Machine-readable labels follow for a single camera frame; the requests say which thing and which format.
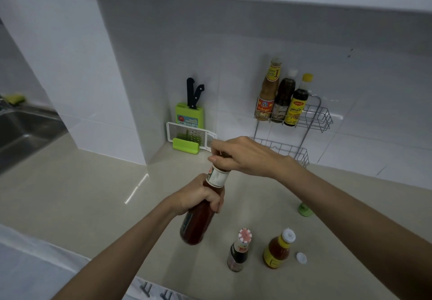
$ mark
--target red label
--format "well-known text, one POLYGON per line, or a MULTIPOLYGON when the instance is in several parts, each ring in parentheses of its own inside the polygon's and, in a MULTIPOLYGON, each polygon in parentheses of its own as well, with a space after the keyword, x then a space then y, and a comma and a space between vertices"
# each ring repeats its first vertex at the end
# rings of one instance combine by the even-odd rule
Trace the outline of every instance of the red label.
POLYGON ((271 112, 271 110, 273 108, 273 104, 274 104, 274 100, 267 101, 267 100, 263 100, 261 98, 258 98, 258 104, 256 105, 256 109, 257 109, 257 111, 261 111, 261 112, 271 112))

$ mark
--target kitchen counter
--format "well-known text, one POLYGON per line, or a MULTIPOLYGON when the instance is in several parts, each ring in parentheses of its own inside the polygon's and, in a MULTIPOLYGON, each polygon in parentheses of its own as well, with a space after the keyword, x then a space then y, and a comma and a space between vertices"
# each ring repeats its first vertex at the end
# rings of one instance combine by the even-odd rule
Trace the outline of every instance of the kitchen counter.
MULTIPOLYGON (((93 258, 163 198, 207 172, 208 155, 176 151, 167 143, 149 166, 140 166, 78 150, 67 134, 0 175, 0 224, 93 258)), ((308 168, 432 241, 430 190, 308 168)), ((299 199, 279 183, 232 172, 225 186, 224 208, 201 244, 183 243, 183 217, 175 218, 138 276, 204 300, 396 299, 315 215, 299 215, 299 199), (246 268, 234 273, 226 258, 242 227, 253 240, 246 268), (291 253, 305 253, 308 263, 290 255, 280 269, 268 269, 263 249, 286 227, 297 236, 291 253)))

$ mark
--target sink basin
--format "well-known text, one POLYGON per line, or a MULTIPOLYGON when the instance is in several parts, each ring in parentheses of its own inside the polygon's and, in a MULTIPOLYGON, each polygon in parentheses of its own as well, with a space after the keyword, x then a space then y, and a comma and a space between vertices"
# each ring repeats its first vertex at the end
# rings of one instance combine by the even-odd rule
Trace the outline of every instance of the sink basin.
POLYGON ((0 173, 67 131, 55 112, 0 111, 0 173))

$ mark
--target grater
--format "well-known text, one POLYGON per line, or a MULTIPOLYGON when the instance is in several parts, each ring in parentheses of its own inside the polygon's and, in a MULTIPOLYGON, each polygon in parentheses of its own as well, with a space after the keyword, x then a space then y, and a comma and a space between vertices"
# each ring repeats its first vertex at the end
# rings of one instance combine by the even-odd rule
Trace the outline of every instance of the grater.
POLYGON ((185 141, 196 142, 201 149, 211 152, 212 141, 216 139, 216 134, 206 129, 190 127, 181 124, 166 123, 166 134, 168 141, 177 138, 185 141))

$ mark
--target sauce bottle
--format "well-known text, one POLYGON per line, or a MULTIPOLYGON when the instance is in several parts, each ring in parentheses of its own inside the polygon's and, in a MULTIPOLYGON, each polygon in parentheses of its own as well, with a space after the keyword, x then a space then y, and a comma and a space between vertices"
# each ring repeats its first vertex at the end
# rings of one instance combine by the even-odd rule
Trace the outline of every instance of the sauce bottle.
POLYGON ((280 67, 282 63, 278 57, 271 60, 270 68, 261 86, 260 96, 256 103, 255 118, 268 120, 273 109, 274 98, 276 97, 279 85, 280 67))
POLYGON ((298 70, 289 68, 288 78, 282 79, 277 90, 277 96, 274 99, 273 110, 270 120, 274 123, 282 123, 288 111, 291 97, 295 90, 295 80, 298 70))
POLYGON ((231 245, 226 263, 232 271, 241 271, 248 259, 248 248, 252 241, 252 233, 247 228, 242 228, 236 241, 231 245))
MULTIPOLYGON (((221 156, 224 158, 231 157, 225 152, 222 152, 221 156)), ((222 170, 213 165, 203 185, 220 195, 229 173, 229 170, 222 170)), ((215 212, 210 208, 207 200, 203 200, 189 209, 180 228, 180 236, 183 241, 189 245, 200 243, 214 214, 215 212)))
POLYGON ((294 241, 295 234, 289 228, 283 230, 278 237, 274 237, 264 250, 263 259, 265 264, 272 269, 278 268, 282 261, 288 258, 289 247, 294 241))
POLYGON ((288 112, 284 120, 287 126, 295 126, 299 121, 300 115, 305 108, 306 101, 309 98, 308 87, 312 82, 314 76, 312 74, 304 74, 302 82, 297 90, 292 95, 291 104, 289 105, 288 112))

